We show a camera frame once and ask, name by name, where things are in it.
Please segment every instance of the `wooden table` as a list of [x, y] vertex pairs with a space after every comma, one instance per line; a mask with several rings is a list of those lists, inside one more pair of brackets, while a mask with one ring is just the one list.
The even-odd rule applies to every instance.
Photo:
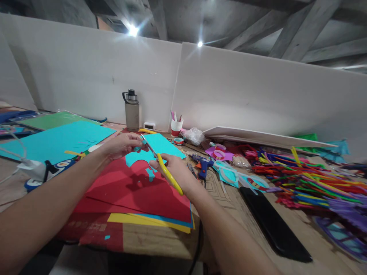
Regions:
[[[112, 124], [109, 127], [114, 126], [116, 129], [122, 129], [123, 127], [123, 125], [116, 123]], [[182, 149], [185, 154], [200, 155], [199, 152], [185, 146], [178, 146], [178, 148]], [[194, 165], [189, 158], [186, 161]], [[324, 164], [319, 157], [314, 157], [311, 161]], [[0, 158], [0, 178], [10, 175], [16, 166], [16, 162]], [[250, 174], [244, 169], [241, 172]], [[23, 185], [27, 179], [26, 175], [18, 173], [0, 186], [0, 212], [9, 207], [12, 201], [26, 195]], [[206, 189], [230, 215], [246, 228], [284, 274], [367, 274], [366, 266], [350, 259], [338, 250], [313, 224], [310, 217], [302, 211], [290, 210], [276, 204], [276, 196], [274, 194], [266, 194], [266, 197], [311, 254], [313, 257], [312, 263], [305, 264], [275, 254], [247, 208], [238, 189], [226, 185], [227, 193], [224, 193], [218, 180], [218, 175], [212, 169], [208, 170]], [[199, 217], [194, 207], [192, 210], [195, 224], [198, 227]], [[193, 230], [191, 234], [185, 234], [172, 228], [155, 226], [123, 224], [121, 227], [123, 228], [124, 252], [182, 259], [192, 259], [195, 253], [198, 228]], [[200, 259], [209, 265], [211, 273], [216, 271], [213, 252], [206, 236], [204, 236], [204, 247]]]

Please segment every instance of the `ceiling light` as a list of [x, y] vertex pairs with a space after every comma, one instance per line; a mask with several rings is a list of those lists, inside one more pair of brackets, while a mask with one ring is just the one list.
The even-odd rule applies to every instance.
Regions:
[[130, 25], [129, 35], [136, 36], [138, 34], [138, 31], [138, 28], [136, 28], [134, 25]]

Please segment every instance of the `hand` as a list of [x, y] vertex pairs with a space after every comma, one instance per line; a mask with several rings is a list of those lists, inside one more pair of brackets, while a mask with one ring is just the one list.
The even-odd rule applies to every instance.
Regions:
[[[172, 176], [176, 179], [177, 183], [180, 185], [184, 194], [187, 195], [194, 187], [199, 186], [200, 183], [197, 179], [192, 175], [190, 170], [187, 168], [185, 162], [176, 156], [168, 155], [168, 154], [161, 154], [162, 159], [166, 160], [166, 167]], [[151, 160], [149, 162], [150, 166], [154, 169], [158, 170], [163, 176], [164, 173], [162, 171], [161, 166], [159, 165], [158, 160], [154, 161]]]
[[111, 160], [120, 159], [129, 154], [134, 147], [142, 147], [148, 151], [146, 145], [143, 146], [143, 139], [135, 133], [123, 133], [108, 141], [100, 147], [104, 154]]

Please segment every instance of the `glue gun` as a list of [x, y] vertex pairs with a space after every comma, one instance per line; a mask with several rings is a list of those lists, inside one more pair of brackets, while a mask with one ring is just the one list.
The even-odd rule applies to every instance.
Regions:
[[189, 156], [193, 161], [196, 161], [201, 164], [201, 171], [199, 172], [199, 178], [202, 180], [206, 179], [206, 171], [208, 170], [209, 167], [213, 167], [214, 162], [198, 155], [189, 155]]

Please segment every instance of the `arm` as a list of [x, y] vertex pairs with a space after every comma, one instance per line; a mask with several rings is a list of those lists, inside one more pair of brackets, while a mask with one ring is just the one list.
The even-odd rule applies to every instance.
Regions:
[[[231, 215], [198, 184], [178, 157], [162, 154], [167, 168], [199, 213], [223, 274], [280, 274], [261, 247]], [[159, 165], [150, 165], [161, 172]]]
[[0, 274], [19, 273], [60, 231], [102, 170], [135, 146], [143, 146], [139, 135], [119, 135], [0, 213]]

